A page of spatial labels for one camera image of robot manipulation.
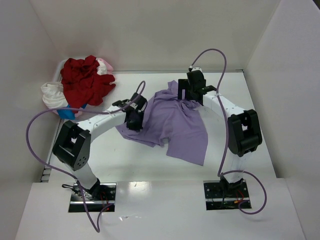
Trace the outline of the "purple t-shirt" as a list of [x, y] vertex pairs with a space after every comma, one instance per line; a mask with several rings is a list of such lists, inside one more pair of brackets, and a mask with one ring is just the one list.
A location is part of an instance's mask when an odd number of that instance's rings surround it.
[[166, 155], [202, 166], [205, 161], [208, 133], [197, 110], [199, 104], [178, 99], [178, 83], [157, 91], [144, 111], [142, 130], [134, 131], [126, 124], [116, 127], [126, 140], [149, 147], [168, 144]]

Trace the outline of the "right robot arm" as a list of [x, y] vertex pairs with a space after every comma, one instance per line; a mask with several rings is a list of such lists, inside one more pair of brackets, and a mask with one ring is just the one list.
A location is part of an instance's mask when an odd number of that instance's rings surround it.
[[196, 101], [224, 120], [226, 144], [218, 176], [221, 194], [224, 197], [233, 194], [243, 183], [245, 162], [262, 144], [257, 112], [237, 106], [222, 96], [216, 87], [206, 85], [199, 67], [190, 67], [187, 78], [178, 80], [178, 99]]

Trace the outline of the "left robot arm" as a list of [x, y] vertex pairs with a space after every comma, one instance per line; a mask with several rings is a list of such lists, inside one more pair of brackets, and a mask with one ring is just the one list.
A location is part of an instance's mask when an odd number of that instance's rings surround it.
[[93, 199], [98, 198], [105, 190], [88, 164], [91, 143], [117, 126], [140, 131], [147, 104], [147, 99], [135, 92], [131, 99], [114, 102], [102, 114], [79, 122], [68, 120], [62, 125], [52, 152], [69, 168], [84, 191]]

